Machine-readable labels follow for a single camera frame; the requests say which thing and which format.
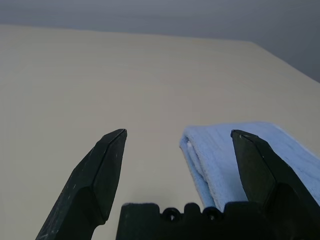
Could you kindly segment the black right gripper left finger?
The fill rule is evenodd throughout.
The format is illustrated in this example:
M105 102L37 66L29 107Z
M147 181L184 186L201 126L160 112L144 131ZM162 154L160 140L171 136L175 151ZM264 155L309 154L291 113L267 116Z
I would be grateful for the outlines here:
M78 163L40 229L38 240L90 240L109 219L117 192L126 129L104 135Z

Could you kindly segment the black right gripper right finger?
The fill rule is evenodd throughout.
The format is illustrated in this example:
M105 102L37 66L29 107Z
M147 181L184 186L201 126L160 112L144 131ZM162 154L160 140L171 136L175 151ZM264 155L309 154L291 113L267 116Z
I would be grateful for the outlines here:
M294 170L263 139L242 130L230 134L247 199L281 240L318 240L320 206Z

